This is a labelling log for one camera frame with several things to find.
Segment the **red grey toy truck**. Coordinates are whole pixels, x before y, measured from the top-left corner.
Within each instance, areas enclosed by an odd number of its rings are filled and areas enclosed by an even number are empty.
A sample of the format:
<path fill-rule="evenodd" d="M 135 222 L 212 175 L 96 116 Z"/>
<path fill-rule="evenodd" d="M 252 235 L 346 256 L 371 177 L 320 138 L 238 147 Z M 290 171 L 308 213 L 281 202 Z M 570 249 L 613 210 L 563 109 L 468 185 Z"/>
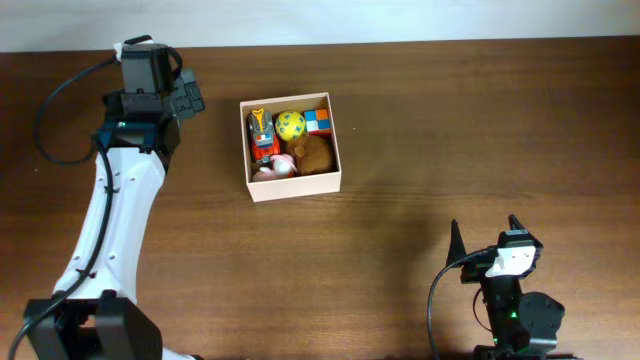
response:
<path fill-rule="evenodd" d="M 258 164 L 269 163 L 272 156 L 281 154 L 270 112 L 264 108 L 254 109 L 249 113 L 247 122 L 252 154 Z"/>

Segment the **yellow letter ball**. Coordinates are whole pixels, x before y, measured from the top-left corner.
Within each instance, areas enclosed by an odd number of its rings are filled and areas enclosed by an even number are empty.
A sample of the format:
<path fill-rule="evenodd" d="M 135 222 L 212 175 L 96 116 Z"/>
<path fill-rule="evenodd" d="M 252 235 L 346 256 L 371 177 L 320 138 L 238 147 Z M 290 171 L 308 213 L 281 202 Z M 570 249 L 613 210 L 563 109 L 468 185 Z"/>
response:
<path fill-rule="evenodd" d="M 284 111 L 275 120 L 275 130 L 283 141 L 291 141 L 305 133 L 306 120 L 299 112 Z"/>

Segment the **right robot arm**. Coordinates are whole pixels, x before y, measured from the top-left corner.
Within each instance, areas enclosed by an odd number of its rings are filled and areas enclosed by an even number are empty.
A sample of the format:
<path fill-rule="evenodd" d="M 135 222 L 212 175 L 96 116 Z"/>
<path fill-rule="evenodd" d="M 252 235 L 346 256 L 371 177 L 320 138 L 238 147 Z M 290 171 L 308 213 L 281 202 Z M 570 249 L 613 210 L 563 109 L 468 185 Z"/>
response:
<path fill-rule="evenodd" d="M 480 286 L 489 320 L 491 346 L 474 348 L 475 359 L 574 359 L 558 353 L 557 332 L 565 307 L 542 292 L 522 291 L 520 281 L 536 269 L 543 244 L 511 214 L 509 229 L 495 245 L 466 251 L 457 221 L 451 223 L 446 264 L 461 270 L 463 284 Z"/>

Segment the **brown plush toy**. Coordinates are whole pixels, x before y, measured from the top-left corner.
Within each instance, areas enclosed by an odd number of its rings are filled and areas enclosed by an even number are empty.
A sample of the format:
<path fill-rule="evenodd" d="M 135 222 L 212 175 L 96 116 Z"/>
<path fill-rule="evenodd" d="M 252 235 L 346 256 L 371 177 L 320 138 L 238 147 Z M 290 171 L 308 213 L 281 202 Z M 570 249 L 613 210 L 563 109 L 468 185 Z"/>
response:
<path fill-rule="evenodd" d="M 296 161 L 300 175 L 316 175 L 331 172 L 335 158 L 330 143 L 316 135 L 304 135 L 289 141 L 286 152 Z"/>

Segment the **white pink duck toy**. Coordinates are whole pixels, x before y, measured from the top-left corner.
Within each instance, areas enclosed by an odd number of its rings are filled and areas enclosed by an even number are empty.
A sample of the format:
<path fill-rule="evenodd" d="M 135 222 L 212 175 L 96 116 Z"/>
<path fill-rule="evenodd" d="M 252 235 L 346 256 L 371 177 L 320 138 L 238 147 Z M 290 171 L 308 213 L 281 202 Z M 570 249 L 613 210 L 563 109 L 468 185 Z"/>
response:
<path fill-rule="evenodd" d="M 253 182 L 264 182 L 294 177 L 298 173 L 295 159 L 288 154 L 273 155 L 269 165 L 260 166 L 253 175 Z"/>

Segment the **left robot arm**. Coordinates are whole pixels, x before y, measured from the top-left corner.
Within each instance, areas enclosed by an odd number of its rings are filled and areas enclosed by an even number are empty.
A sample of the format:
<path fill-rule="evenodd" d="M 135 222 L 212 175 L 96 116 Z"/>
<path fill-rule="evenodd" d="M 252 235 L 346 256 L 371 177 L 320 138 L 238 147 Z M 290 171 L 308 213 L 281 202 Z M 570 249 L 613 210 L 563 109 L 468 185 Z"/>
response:
<path fill-rule="evenodd" d="M 73 255 L 48 299 L 31 299 L 8 356 L 23 339 L 40 359 L 178 359 L 137 305 L 139 256 L 149 214 L 181 143 L 184 120 L 205 103 L 177 50 L 149 35 L 114 46 L 124 87 L 104 95 L 91 137 L 93 192 Z"/>

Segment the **colourful puzzle cube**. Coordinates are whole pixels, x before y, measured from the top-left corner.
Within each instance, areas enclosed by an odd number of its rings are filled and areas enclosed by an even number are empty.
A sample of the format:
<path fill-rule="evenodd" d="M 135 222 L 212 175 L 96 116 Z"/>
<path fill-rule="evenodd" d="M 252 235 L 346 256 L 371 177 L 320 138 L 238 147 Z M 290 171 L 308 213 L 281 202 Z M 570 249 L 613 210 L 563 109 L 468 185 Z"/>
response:
<path fill-rule="evenodd" d="M 303 113 L 306 121 L 306 132 L 310 135 L 330 136 L 332 121 L 326 108 L 308 110 Z"/>

